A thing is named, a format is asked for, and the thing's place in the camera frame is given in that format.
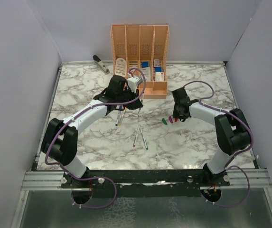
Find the green white pen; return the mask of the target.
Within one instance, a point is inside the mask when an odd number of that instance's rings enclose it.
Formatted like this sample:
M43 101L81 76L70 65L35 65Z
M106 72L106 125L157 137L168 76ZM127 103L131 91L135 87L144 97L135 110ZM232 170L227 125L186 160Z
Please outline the green white pen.
M140 133L141 133L141 137L142 137L142 140L143 140L145 149L148 150L149 148L148 148L148 145L147 145L147 141L146 141L146 139L145 139L145 136L144 136L144 134L143 134L143 130L142 130L141 127L140 127Z

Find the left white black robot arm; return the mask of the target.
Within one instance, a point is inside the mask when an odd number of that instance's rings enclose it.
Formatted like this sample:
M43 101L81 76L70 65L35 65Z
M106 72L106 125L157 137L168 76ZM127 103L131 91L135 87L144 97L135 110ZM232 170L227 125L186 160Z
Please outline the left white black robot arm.
M138 86L144 83L145 79L141 76L126 79L114 75L108 87L97 94L85 108L63 120L53 118L48 123L41 152L71 173L72 182L76 186L86 186L89 181L86 174L88 168L76 155L78 136L95 121L116 110L119 105L130 110L142 108L140 96L143 92L139 91Z

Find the yellow white pen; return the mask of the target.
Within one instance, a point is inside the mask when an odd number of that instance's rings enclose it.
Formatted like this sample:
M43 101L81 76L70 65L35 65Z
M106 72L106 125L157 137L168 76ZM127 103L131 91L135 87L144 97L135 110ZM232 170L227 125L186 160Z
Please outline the yellow white pen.
M123 117L124 117L124 115L125 115L125 113L126 113L126 109L127 109L127 108L125 108L125 109L122 111L122 113L121 113L121 116L120 116L119 122L118 122L118 126L120 126L120 125L122 124L122 120L123 120Z

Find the purple white pen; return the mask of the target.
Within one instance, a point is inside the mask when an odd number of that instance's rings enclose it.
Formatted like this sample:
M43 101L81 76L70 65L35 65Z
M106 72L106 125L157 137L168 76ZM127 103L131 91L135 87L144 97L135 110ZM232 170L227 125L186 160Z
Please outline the purple white pen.
M138 128L136 130L136 134L135 134L135 137L134 137L134 141L133 141L133 147L136 146L136 143L137 143L137 140L138 140L138 137L139 137L139 131L140 131L140 125L138 125Z

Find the blue white pen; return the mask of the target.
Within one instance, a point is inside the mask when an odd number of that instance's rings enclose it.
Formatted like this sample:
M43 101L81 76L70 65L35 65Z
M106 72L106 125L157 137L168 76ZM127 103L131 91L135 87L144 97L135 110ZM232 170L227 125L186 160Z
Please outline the blue white pen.
M123 106L122 105L118 105L117 106L117 110L118 110L118 114L117 114L117 118L116 118L116 122L115 122L115 126L118 126L119 124L119 120L123 111Z

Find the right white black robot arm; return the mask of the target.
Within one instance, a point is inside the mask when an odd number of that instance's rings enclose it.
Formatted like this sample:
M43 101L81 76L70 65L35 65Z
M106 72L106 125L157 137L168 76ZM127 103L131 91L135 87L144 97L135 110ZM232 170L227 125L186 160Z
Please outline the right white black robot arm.
M227 111L203 104L198 99L191 100L183 87L171 93L174 99L173 118L181 122L196 118L215 127L218 149L204 165L202 173L203 183L212 186L239 152L252 147L253 134L247 120L240 109Z

